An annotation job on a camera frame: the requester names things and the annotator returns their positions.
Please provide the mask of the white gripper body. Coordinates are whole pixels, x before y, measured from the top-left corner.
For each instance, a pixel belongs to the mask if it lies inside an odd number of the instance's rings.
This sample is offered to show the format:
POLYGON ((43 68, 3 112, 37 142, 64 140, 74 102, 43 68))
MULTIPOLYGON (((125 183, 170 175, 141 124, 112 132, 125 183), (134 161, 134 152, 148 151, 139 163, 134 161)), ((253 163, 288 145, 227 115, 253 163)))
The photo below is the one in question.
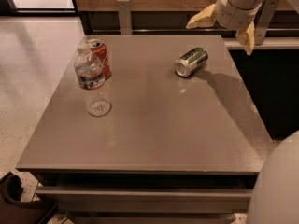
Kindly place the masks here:
POLYGON ((238 30, 250 25, 262 0, 217 0, 217 22, 227 29, 238 30))

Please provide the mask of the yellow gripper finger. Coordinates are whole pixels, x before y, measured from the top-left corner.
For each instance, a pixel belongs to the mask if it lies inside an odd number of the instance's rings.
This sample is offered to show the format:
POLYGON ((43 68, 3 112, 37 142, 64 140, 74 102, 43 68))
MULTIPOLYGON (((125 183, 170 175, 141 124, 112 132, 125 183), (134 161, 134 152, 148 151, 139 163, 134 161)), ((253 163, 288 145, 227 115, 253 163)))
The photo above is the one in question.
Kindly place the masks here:
POLYGON ((216 21, 215 5, 212 4, 204 8, 201 12, 195 14, 188 21, 186 28, 207 28, 212 27, 216 21))
POLYGON ((254 32, 254 22, 252 22, 247 28, 240 29, 235 34, 237 41, 248 55, 250 55, 253 52, 255 47, 254 32))

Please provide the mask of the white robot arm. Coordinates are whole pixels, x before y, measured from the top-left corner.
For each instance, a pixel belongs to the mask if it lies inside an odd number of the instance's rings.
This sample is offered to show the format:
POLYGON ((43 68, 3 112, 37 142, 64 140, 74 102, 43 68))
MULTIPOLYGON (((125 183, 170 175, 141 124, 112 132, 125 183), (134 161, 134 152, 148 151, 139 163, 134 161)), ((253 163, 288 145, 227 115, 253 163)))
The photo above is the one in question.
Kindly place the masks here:
MULTIPOLYGON (((255 47, 254 18, 263 0, 217 0, 194 15, 186 27, 214 23, 236 31, 247 54, 255 47)), ((299 0, 287 0, 299 12, 299 0)), ((299 224, 299 132, 276 146, 266 159, 249 200, 246 224, 299 224)))

